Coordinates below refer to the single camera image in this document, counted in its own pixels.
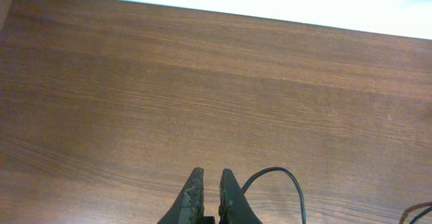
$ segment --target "cable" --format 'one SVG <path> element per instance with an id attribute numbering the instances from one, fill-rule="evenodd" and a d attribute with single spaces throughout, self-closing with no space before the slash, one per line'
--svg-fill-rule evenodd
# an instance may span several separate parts
<path id="1" fill-rule="evenodd" d="M 424 217 L 427 213 L 430 213 L 432 211 L 432 206 L 424 210 L 422 213 L 418 214 L 414 219 L 410 222 L 410 224 L 416 223 L 418 220 L 420 220 L 422 217 Z"/>
<path id="2" fill-rule="evenodd" d="M 266 173 L 272 172 L 272 171 L 283 171 L 294 182 L 294 185 L 296 186 L 298 195 L 300 197 L 300 209 L 301 209 L 301 212 L 302 212 L 302 224 L 306 224 L 306 210 L 304 209 L 304 197 L 303 197 L 302 189 L 300 188 L 300 184 L 298 184 L 297 179 L 294 177 L 294 175 L 292 175 L 292 173 L 290 173 L 287 169 L 284 169 L 283 167 L 269 167 L 269 168 L 263 169 L 263 170 L 259 171 L 258 173 L 255 173 L 254 175 L 252 175 L 252 177 L 250 177 L 248 179 L 248 181 L 246 181 L 246 183 L 244 184 L 244 186 L 242 188 L 243 194 L 246 193 L 246 191 L 248 190 L 249 186 L 258 177 L 260 177 L 260 176 L 262 176 L 262 175 L 264 175 Z"/>

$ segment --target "black cable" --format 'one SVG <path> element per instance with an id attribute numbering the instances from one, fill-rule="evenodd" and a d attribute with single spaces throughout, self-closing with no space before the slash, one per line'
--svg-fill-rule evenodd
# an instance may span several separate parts
<path id="1" fill-rule="evenodd" d="M 416 223 L 418 220 L 420 220 L 422 217 L 424 217 L 427 213 L 430 213 L 432 211 L 432 206 L 424 210 L 422 213 L 418 214 L 414 219 L 410 222 L 410 224 Z"/>
<path id="2" fill-rule="evenodd" d="M 246 193 L 246 191 L 248 190 L 249 186 L 253 183 L 253 181 L 255 181 L 258 177 L 260 177 L 266 173 L 269 173 L 271 171 L 283 171 L 294 182 L 294 185 L 296 186 L 298 195 L 300 197 L 300 209 L 302 212 L 302 224 L 306 224 L 306 210 L 304 209 L 304 197 L 303 197 L 302 189 L 300 188 L 300 184 L 298 184 L 297 179 L 294 177 L 294 175 L 292 175 L 292 173 L 290 173 L 287 169 L 284 169 L 283 167 L 269 167 L 269 168 L 263 169 L 263 170 L 259 171 L 258 173 L 255 173 L 254 175 L 252 175 L 252 177 L 250 177 L 248 179 L 248 181 L 246 181 L 246 183 L 244 184 L 244 186 L 242 188 L 243 194 Z"/>

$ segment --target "brown wooden tabletop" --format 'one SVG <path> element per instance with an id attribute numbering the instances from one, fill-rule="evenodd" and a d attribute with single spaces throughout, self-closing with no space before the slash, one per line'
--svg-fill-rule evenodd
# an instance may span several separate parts
<path id="1" fill-rule="evenodd" d="M 156 223 L 194 167 L 206 215 L 224 168 L 240 185 L 289 169 L 308 223 L 399 223 L 432 201 L 432 40 L 15 0 L 0 89 L 0 223 Z M 300 223 L 282 173 L 246 197 L 264 223 Z"/>

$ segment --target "curved black wire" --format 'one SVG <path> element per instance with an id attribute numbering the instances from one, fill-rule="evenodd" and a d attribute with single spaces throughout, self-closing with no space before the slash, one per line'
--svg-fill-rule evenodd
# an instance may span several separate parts
<path id="1" fill-rule="evenodd" d="M 410 224 L 416 223 L 418 220 L 420 220 L 422 217 L 424 217 L 427 213 L 430 213 L 432 211 L 432 206 L 424 210 L 422 213 L 418 214 L 414 219 L 410 222 Z"/>
<path id="2" fill-rule="evenodd" d="M 246 181 L 246 183 L 243 185 L 243 188 L 242 188 L 243 194 L 246 193 L 246 191 L 248 190 L 249 186 L 253 183 L 253 181 L 255 181 L 258 177 L 260 177 L 266 173 L 269 173 L 271 171 L 283 171 L 294 182 L 294 185 L 296 186 L 298 195 L 300 197 L 300 209 L 302 212 L 302 224 L 306 224 L 306 210 L 304 209 L 304 197 L 303 197 L 302 189 L 300 188 L 300 184 L 298 184 L 297 179 L 294 177 L 294 175 L 292 175 L 292 173 L 290 173 L 287 169 L 284 169 L 283 167 L 269 167 L 269 168 L 263 169 L 263 170 L 259 171 L 258 173 L 255 173 L 254 175 L 252 175 L 252 177 L 250 177 L 248 179 L 248 181 Z"/>

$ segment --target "wire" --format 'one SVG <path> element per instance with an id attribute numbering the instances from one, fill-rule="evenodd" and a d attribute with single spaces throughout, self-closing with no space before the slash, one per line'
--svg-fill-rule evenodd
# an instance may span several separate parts
<path id="1" fill-rule="evenodd" d="M 432 206 L 424 210 L 422 213 L 418 214 L 414 219 L 410 222 L 410 224 L 416 223 L 418 220 L 420 220 L 422 217 L 424 217 L 427 213 L 430 213 L 432 211 Z"/>
<path id="2" fill-rule="evenodd" d="M 300 188 L 300 184 L 298 184 L 297 179 L 294 177 L 294 175 L 292 175 L 292 173 L 290 173 L 287 169 L 284 169 L 283 167 L 269 167 L 269 168 L 263 169 L 263 170 L 259 171 L 258 173 L 255 173 L 254 175 L 252 175 L 252 177 L 250 177 L 248 179 L 248 181 L 246 181 L 246 183 L 243 185 L 243 188 L 242 188 L 243 194 L 246 193 L 246 191 L 248 190 L 249 186 L 258 177 L 260 177 L 260 176 L 262 176 L 262 175 L 264 175 L 266 173 L 272 172 L 272 171 L 283 171 L 294 182 L 294 185 L 296 186 L 298 195 L 300 197 L 300 209 L 301 209 L 301 212 L 302 212 L 302 224 L 306 224 L 306 210 L 304 209 L 304 197 L 303 197 L 302 189 Z"/>

